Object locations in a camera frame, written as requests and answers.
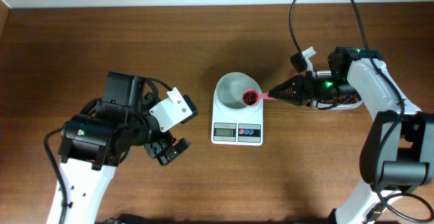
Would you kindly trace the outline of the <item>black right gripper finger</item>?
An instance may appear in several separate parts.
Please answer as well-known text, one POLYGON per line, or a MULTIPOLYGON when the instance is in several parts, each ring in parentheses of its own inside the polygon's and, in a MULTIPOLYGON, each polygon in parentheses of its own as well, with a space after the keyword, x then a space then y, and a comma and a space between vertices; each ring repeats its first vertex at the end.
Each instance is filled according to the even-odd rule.
POLYGON ((269 94, 271 98, 275 98, 277 100, 281 100, 283 102, 292 104, 292 105, 303 105, 303 99, 301 99, 298 95, 293 94, 269 94))
POLYGON ((293 94, 302 89, 303 75, 295 75, 269 90, 269 94, 293 94))

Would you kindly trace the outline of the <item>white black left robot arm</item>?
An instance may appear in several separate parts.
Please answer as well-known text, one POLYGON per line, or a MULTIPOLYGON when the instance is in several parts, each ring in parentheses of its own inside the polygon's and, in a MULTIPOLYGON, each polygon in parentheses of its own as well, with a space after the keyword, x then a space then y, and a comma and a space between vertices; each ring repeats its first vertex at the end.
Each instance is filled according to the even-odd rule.
POLYGON ((57 178, 48 223, 94 223, 106 188, 132 147, 144 147, 160 165, 173 162, 189 146, 170 128, 185 124, 198 112, 177 88, 167 88, 161 100, 158 79, 109 72, 102 97, 55 130, 60 134, 59 160, 43 144, 57 178))

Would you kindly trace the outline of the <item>pink measuring scoop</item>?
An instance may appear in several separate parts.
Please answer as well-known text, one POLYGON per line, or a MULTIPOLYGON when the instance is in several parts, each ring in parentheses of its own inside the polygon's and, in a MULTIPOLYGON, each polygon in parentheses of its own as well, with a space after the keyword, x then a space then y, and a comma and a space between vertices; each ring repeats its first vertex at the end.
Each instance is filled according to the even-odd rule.
POLYGON ((242 96, 242 101, 249 107, 256 106, 262 100, 274 100, 268 93, 259 93, 257 90, 247 89, 242 96))

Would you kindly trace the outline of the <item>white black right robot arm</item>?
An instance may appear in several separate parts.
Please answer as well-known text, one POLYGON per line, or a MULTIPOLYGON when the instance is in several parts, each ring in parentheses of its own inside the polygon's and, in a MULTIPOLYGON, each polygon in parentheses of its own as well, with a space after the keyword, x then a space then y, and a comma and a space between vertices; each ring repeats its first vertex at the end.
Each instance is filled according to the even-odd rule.
POLYGON ((328 223, 374 223, 389 210, 413 223, 431 223, 392 207, 402 197, 433 207, 414 190, 433 179, 433 114, 422 112, 393 81, 378 51, 338 47, 328 56, 329 71, 297 74, 269 96, 293 105, 338 96, 360 97, 373 124, 359 157, 361 180, 350 198, 330 213, 328 223))

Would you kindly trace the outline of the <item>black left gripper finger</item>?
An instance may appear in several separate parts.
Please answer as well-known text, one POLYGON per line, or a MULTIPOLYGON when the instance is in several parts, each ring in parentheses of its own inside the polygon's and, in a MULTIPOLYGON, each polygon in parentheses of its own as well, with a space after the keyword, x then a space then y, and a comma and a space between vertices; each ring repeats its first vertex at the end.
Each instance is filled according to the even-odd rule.
POLYGON ((171 145, 167 149, 164 149, 162 154, 157 158, 161 166, 167 166, 173 162, 180 154, 186 151, 191 142, 182 138, 175 145, 171 145))
POLYGON ((144 149, 146 150, 148 156, 151 159, 159 157, 162 155, 169 147, 172 146, 171 140, 160 139, 158 141, 153 141, 151 143, 145 143, 144 149))

